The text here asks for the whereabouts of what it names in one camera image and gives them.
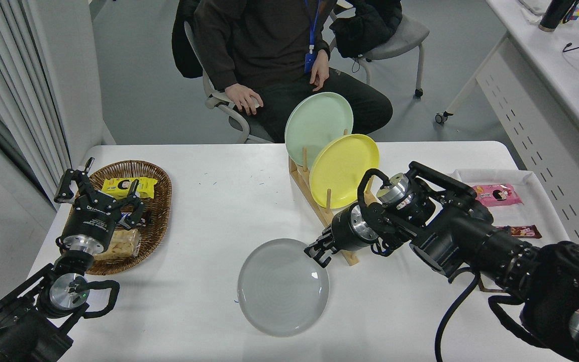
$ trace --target black sweater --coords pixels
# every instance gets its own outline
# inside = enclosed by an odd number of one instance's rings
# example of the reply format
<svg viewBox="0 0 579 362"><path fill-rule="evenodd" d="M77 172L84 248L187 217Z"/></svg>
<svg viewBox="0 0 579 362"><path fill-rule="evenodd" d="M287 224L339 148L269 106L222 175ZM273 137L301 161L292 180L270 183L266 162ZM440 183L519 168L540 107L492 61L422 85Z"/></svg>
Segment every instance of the black sweater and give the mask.
<svg viewBox="0 0 579 362"><path fill-rule="evenodd" d="M321 31L336 0L321 0L315 52L328 50ZM300 78L317 0L202 0L195 13L201 62L216 89L262 87Z"/></svg>

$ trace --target blue lanyard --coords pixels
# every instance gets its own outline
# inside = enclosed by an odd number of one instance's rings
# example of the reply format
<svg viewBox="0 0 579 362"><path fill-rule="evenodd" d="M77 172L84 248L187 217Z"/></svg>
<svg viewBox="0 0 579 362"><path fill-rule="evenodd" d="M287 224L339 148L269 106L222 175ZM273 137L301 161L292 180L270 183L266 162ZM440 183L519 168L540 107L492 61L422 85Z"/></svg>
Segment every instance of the blue lanyard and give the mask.
<svg viewBox="0 0 579 362"><path fill-rule="evenodd" d="M305 0L305 6L310 9L310 4L308 4L308 0ZM314 35L317 30L317 20L319 20L319 8L321 7L321 0L317 3L317 13L314 14L314 23L310 23L310 53L314 49Z"/></svg>

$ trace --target gray plate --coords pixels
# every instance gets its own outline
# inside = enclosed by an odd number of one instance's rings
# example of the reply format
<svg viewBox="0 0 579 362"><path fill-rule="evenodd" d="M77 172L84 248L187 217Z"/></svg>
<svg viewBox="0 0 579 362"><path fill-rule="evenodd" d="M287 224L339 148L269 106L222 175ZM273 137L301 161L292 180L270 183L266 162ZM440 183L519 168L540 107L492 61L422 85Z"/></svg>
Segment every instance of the gray plate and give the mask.
<svg viewBox="0 0 579 362"><path fill-rule="evenodd" d="M238 277L239 305L261 332L276 337L296 335L323 313L328 272L303 253L306 247L294 239L267 241L244 262Z"/></svg>

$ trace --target hand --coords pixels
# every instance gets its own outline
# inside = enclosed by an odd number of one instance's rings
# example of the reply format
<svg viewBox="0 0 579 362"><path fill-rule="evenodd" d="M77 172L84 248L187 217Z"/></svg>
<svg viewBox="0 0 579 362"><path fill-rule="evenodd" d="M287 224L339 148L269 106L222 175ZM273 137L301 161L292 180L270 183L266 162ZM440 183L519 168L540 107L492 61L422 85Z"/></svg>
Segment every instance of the hand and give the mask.
<svg viewBox="0 0 579 362"><path fill-rule="evenodd" d="M238 112L242 112L244 108L247 115L255 115L256 105L253 101L254 99L258 101L258 104L262 107L262 99L260 99L258 93L244 85L238 83L232 84L225 88L225 94L227 94L229 99L236 105Z"/></svg>
<svg viewBox="0 0 579 362"><path fill-rule="evenodd" d="M314 84L316 87L312 90L316 92L323 88L326 80L329 78L329 59L328 53L325 50L319 50L317 54L317 59L314 60L312 65L312 77L310 77L310 84Z"/></svg>

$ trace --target pink snack package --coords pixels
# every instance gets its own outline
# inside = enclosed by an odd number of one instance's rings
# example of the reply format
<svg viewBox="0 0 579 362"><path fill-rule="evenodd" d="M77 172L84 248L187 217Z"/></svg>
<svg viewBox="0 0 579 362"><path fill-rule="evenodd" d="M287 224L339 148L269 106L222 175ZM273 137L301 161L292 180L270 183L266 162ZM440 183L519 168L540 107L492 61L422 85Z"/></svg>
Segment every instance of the pink snack package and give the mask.
<svg viewBox="0 0 579 362"><path fill-rule="evenodd" d="M477 192L476 199L486 207L522 203L522 199L517 195L511 184L476 185L473 186L473 190Z"/></svg>

